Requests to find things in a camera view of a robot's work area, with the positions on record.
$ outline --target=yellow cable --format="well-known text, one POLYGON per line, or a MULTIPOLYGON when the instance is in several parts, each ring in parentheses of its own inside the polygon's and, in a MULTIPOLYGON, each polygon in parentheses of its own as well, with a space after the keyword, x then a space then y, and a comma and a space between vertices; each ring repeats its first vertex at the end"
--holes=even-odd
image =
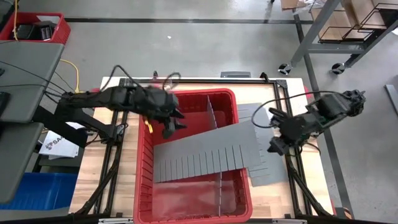
POLYGON ((149 124, 148 119, 145 118, 144 124, 145 124, 146 126, 148 126, 148 128, 149 128, 149 133, 152 134, 152 133, 154 132, 154 130, 152 129, 152 125, 149 124))
POLYGON ((80 90, 79 90, 79 69, 77 68, 77 66, 76 66, 74 63, 71 63, 71 62, 68 61, 68 60, 60 59, 60 61, 61 61, 61 62, 68 63, 68 64, 70 64, 71 66, 73 66, 73 68, 75 68, 75 70, 76 70, 76 88, 75 88, 75 93, 79 93, 79 92, 80 92, 80 90))
POLYGON ((14 12, 14 38, 18 40, 17 37, 17 13, 18 13, 18 0, 15 0, 15 12, 14 12))

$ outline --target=red crate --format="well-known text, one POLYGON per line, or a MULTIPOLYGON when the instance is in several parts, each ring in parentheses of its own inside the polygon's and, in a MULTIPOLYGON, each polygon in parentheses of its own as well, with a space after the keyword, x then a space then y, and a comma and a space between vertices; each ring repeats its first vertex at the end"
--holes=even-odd
POLYGON ((178 130, 170 139, 163 139, 162 124, 152 124, 149 133, 142 117, 139 119, 134 222, 137 223, 240 223, 252 214, 248 177, 245 169, 223 172, 221 216, 218 216, 220 190, 218 174, 153 182, 154 146, 164 142, 212 130, 207 122, 207 97, 215 111, 219 128, 238 123, 234 93, 229 89, 193 90, 175 92, 181 122, 187 129, 178 130))
MULTIPOLYGON (((18 12, 17 14, 17 24, 32 24, 35 22, 40 22, 37 16, 58 16, 60 18, 59 23, 55 27, 53 36, 50 40, 21 40, 21 41, 30 41, 30 42, 45 42, 45 43, 58 43, 58 44, 67 44, 70 27, 68 23, 65 21, 62 13, 44 13, 44 12, 18 12)), ((10 19, 7 24, 4 26, 3 30, 0 32, 0 40, 12 40, 10 39, 10 35, 14 30, 14 13, 12 13, 10 19)))

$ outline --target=cart wheel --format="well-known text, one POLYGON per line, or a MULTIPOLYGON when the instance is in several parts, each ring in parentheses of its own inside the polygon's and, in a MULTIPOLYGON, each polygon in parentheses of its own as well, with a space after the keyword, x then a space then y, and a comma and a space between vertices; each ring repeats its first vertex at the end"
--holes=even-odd
POLYGON ((340 75, 346 70, 346 67, 342 63, 336 63, 331 67, 331 72, 335 75, 340 75))
POLYGON ((278 68, 278 72, 280 72, 281 74, 284 74, 284 75, 288 75, 291 70, 292 70, 292 67, 286 63, 283 63, 278 68))

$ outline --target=white paper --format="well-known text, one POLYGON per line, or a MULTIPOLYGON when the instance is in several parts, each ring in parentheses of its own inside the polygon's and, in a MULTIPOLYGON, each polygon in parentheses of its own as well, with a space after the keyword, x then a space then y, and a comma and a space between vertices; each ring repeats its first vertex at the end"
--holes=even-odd
MULTIPOLYGON (((84 126, 78 123, 67 122, 67 124, 75 129, 84 128, 84 126)), ((66 140, 59 134, 49 131, 44 139, 39 154, 49 155, 49 159, 57 159, 59 157, 73 158, 79 154, 79 146, 66 140)))

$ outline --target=wooden table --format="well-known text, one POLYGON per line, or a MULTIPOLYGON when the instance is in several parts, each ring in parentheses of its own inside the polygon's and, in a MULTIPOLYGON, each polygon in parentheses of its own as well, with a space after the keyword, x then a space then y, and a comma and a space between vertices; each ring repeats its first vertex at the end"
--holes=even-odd
MULTIPOLYGON (((113 77, 108 86, 116 86, 120 77, 113 77)), ((293 96, 304 92, 301 78, 287 78, 289 95, 293 96)), ((237 104, 243 103, 263 103, 274 99, 274 89, 272 85, 262 84, 179 84, 178 90, 195 90, 210 88, 229 88, 234 91, 237 104)), ((293 114, 306 112, 305 105, 307 99, 300 96, 291 99, 293 114)), ((94 118, 107 124, 111 122, 112 112, 106 108, 95 110, 94 118)), ((130 113, 128 116, 129 127, 126 130, 119 166, 118 181, 114 195, 113 211, 123 212, 124 217, 132 217, 134 204, 134 188, 136 179, 136 159, 137 159, 137 135, 138 135, 138 115, 130 113)), ((81 162, 75 192, 70 205, 70 212, 75 212, 83 206, 89 199, 100 179, 101 166, 103 163, 105 145, 96 143, 91 144, 85 149, 81 162)), ((333 213, 328 187, 323 173, 322 162, 318 151, 311 146, 304 146, 302 153, 303 166, 307 179, 308 188, 321 203, 323 208, 333 213)), ((113 161, 113 155, 109 162, 109 167, 113 161)), ((301 191, 298 186, 298 199, 301 210, 304 212, 304 205, 301 191)), ((102 209, 106 205, 108 187, 104 191, 102 209)), ((283 218, 286 213, 293 213, 292 199, 288 182, 281 182, 261 187, 251 187, 251 198, 253 204, 252 218, 283 218)))

